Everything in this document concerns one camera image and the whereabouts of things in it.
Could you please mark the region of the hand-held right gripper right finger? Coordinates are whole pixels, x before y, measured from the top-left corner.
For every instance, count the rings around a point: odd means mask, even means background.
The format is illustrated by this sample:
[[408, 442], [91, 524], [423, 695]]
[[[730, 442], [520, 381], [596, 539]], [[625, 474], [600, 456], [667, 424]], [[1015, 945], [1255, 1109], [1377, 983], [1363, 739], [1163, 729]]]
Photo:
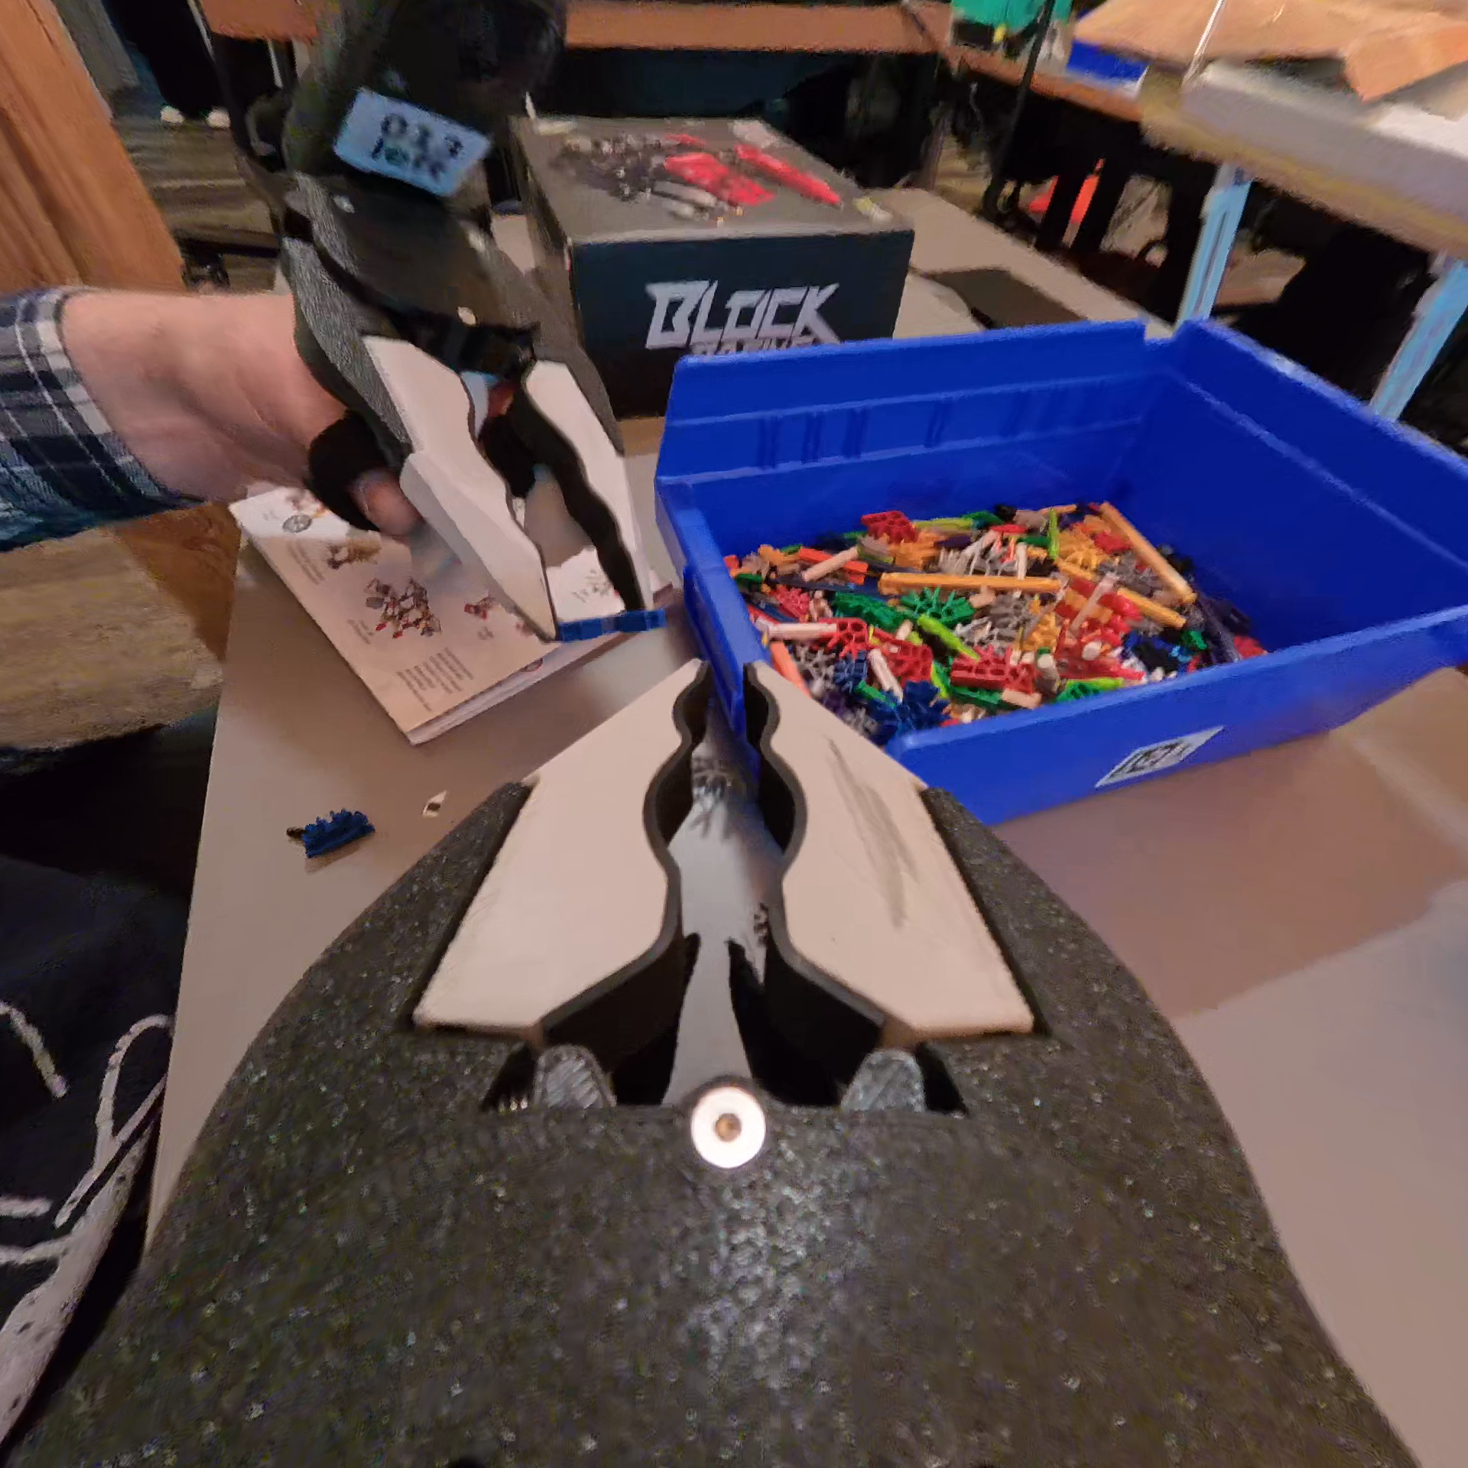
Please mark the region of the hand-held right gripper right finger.
[[775, 1035], [834, 1085], [875, 1050], [1032, 1035], [1015, 969], [926, 813], [936, 790], [765, 660], [747, 668], [747, 739], [776, 843]]

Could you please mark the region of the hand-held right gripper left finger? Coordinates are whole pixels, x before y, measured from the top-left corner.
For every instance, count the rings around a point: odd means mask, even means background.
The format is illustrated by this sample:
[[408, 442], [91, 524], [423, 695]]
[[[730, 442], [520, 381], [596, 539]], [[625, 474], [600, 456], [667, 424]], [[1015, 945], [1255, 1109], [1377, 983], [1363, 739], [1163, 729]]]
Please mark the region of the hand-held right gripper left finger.
[[685, 660], [548, 755], [480, 878], [412, 1021], [531, 1050], [582, 1044], [605, 1076], [677, 1028], [685, 878], [712, 668]]

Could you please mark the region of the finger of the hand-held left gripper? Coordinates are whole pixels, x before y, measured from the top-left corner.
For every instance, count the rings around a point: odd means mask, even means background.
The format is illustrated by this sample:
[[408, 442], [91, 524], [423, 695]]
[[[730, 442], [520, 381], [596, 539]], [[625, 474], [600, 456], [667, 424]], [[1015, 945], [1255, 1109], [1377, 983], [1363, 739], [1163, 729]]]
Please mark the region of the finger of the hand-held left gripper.
[[657, 584], [626, 465], [569, 360], [531, 360], [520, 371], [509, 430], [538, 474], [520, 501], [520, 530], [538, 562], [560, 569], [578, 550], [596, 550], [625, 614], [648, 614]]
[[412, 446], [401, 493], [499, 606], [538, 640], [560, 640], [538, 545], [520, 532], [508, 476], [480, 449], [461, 371], [408, 342], [364, 342], [364, 354]]

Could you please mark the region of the blue double snowflake connector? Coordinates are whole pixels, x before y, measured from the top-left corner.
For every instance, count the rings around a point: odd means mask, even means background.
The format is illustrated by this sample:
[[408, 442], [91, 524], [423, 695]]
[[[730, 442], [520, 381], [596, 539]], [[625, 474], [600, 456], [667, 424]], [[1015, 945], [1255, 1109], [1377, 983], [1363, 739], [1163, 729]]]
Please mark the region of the blue double snowflake connector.
[[605, 618], [560, 618], [557, 640], [578, 643], [578, 640], [648, 633], [648, 626], [667, 626], [659, 606], [648, 606], [648, 614], [605, 614]]

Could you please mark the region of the grey snowflake connector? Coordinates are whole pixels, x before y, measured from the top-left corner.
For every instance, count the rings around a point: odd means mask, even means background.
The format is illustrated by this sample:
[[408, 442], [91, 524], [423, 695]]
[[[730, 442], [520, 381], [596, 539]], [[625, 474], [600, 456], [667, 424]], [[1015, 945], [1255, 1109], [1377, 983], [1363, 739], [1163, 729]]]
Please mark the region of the grey snowflake connector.
[[689, 762], [689, 831], [697, 836], [724, 836], [730, 816], [741, 816], [751, 800], [758, 800], [758, 786], [741, 762], [697, 749]]

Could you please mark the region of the blue plastic bin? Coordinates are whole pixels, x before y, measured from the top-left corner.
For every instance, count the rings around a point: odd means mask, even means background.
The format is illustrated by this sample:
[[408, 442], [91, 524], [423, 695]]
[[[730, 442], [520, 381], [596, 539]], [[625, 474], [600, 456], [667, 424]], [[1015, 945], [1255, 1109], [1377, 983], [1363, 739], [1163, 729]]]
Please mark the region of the blue plastic bin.
[[657, 524], [685, 614], [747, 739], [761, 640], [732, 550], [864, 510], [1109, 501], [1236, 602], [1255, 660], [890, 739], [921, 786], [1008, 821], [1176, 769], [1331, 735], [1468, 652], [1464, 456], [1300, 366], [1185, 321], [1064, 321], [685, 354], [657, 456]]

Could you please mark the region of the person's left forearm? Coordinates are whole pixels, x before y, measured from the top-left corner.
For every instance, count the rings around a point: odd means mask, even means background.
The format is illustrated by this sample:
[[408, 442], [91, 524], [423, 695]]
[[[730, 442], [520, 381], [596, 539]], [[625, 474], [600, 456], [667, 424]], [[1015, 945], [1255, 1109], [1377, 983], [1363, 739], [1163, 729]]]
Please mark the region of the person's left forearm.
[[190, 509], [112, 432], [58, 344], [73, 288], [0, 298], [0, 550]]

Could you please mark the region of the person's left hand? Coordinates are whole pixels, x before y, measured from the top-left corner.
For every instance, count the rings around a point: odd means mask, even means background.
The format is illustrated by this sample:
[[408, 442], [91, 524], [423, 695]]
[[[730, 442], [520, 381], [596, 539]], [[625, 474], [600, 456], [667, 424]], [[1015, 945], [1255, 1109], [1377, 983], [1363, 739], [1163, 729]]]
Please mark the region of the person's left hand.
[[343, 419], [292, 352], [286, 297], [84, 288], [58, 344], [123, 449], [182, 501], [308, 491], [308, 449]]

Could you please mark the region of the black printed cardboard box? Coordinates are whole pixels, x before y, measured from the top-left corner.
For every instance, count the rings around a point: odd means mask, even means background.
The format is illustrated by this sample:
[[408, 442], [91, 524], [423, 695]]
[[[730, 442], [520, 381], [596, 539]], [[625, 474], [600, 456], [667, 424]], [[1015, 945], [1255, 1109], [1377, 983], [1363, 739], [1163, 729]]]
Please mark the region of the black printed cardboard box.
[[616, 419], [685, 354], [890, 342], [913, 223], [758, 118], [518, 118], [531, 280]]

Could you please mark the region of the toy instruction booklet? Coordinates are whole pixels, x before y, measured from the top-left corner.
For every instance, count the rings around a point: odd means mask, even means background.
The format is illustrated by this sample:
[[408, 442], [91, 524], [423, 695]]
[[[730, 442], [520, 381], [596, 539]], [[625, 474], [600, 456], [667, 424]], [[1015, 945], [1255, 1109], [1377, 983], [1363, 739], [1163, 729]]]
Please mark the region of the toy instruction booklet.
[[308, 491], [261, 491], [228, 510], [412, 747], [616, 640], [538, 640], [461, 562], [423, 571], [412, 545], [341, 524]]

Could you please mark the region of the blue connector with black peg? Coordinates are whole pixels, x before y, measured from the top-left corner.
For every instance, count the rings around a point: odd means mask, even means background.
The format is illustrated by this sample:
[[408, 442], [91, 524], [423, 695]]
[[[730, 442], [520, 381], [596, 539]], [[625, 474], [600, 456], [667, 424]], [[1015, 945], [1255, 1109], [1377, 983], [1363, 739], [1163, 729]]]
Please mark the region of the blue connector with black peg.
[[292, 840], [308, 853], [308, 862], [320, 862], [320, 859], [341, 859], [350, 853], [355, 840], [380, 836], [364, 813], [320, 813], [301, 831], [283, 831], [283, 840]]

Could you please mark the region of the pile of colourful construction pieces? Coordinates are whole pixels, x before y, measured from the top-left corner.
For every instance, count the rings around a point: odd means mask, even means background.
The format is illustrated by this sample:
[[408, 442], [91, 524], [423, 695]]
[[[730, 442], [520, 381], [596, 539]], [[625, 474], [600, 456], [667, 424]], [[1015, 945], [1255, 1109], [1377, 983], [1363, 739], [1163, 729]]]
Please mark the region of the pile of colourful construction pieces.
[[724, 556], [765, 660], [875, 747], [1264, 657], [1116, 509], [868, 510]]

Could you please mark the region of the wooden desk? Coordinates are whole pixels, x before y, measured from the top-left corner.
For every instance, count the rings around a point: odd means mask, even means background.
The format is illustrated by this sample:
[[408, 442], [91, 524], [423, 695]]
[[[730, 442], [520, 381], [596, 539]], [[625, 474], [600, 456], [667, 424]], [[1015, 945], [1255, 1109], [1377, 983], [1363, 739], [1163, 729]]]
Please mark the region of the wooden desk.
[[[341, 7], [320, 0], [197, 0], [222, 40], [311, 44]], [[776, 50], [776, 57], [936, 57], [955, 72], [1015, 86], [1023, 59], [955, 44], [950, 7], [625, 7], [569, 0], [569, 50]], [[1091, 72], [1032, 72], [1032, 93], [1141, 123], [1141, 86], [1116, 90]]]

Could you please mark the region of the black flat pad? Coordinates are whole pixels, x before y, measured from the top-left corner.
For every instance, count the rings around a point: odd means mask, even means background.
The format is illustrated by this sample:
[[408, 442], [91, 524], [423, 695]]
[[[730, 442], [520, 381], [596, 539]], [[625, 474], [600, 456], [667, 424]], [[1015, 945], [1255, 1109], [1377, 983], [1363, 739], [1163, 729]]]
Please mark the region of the black flat pad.
[[964, 298], [964, 312], [977, 326], [1064, 326], [1064, 321], [1086, 321], [1074, 307], [1048, 298], [1044, 288], [1023, 286], [1008, 266], [921, 273], [921, 286], [936, 286], [950, 298]]

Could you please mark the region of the person's black printed shirt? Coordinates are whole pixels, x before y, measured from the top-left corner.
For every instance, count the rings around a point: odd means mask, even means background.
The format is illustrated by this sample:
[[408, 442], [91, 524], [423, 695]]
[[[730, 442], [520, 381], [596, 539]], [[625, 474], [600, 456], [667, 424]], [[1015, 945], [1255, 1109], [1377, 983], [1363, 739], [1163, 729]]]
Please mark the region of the person's black printed shirt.
[[146, 1249], [210, 729], [197, 710], [101, 747], [7, 749], [7, 1457], [73, 1381]]

